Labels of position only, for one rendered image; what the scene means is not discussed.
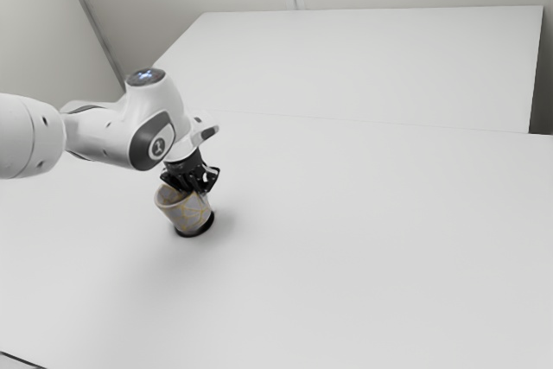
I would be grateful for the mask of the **grey mug with gold lines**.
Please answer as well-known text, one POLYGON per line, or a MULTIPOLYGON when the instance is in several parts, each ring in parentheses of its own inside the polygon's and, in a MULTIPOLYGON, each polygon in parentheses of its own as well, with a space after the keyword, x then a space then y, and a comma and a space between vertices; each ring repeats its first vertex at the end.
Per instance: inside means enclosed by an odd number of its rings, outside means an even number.
POLYGON ((215 214, 206 194, 182 193, 161 184, 156 190, 155 204, 183 238, 201 235, 214 222, 215 214))

